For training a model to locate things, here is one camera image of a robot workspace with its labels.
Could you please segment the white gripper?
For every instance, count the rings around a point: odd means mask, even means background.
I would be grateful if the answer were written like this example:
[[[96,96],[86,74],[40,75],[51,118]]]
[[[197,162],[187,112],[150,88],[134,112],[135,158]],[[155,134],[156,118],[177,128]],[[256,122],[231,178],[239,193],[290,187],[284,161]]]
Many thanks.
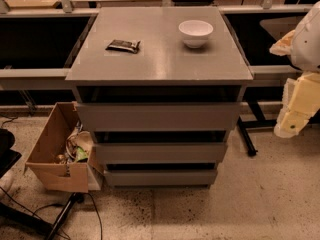
[[[291,138],[298,135],[320,110],[320,74],[304,72],[296,80],[288,78],[282,105],[274,133],[280,138]]]

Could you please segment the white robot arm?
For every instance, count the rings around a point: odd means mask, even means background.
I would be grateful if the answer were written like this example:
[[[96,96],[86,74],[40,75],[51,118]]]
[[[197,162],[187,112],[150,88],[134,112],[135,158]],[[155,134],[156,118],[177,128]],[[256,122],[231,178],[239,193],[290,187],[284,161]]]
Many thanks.
[[[273,44],[269,52],[289,55],[292,65],[302,71],[296,80],[287,79],[283,107],[274,127],[276,136],[291,138],[320,110],[320,2],[313,5],[294,30]]]

